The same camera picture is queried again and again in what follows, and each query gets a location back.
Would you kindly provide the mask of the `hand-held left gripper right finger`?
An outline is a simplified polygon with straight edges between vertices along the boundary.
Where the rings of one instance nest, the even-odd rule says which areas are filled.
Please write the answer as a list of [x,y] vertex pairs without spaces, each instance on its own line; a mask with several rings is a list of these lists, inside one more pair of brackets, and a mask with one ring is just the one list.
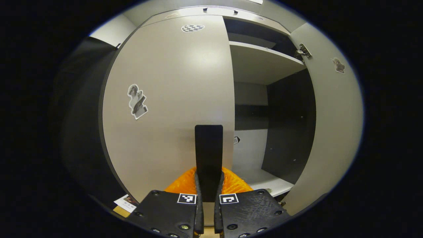
[[291,216],[265,189],[253,190],[222,168],[213,210],[214,232],[221,238],[245,238],[277,228]]

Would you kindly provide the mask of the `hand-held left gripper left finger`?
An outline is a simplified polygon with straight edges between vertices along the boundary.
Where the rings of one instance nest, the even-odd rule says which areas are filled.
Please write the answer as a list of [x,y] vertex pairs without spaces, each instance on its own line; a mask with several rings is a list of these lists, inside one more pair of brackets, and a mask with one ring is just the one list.
[[150,191],[127,220],[162,238],[199,238],[204,233],[204,212],[196,168],[164,191]]

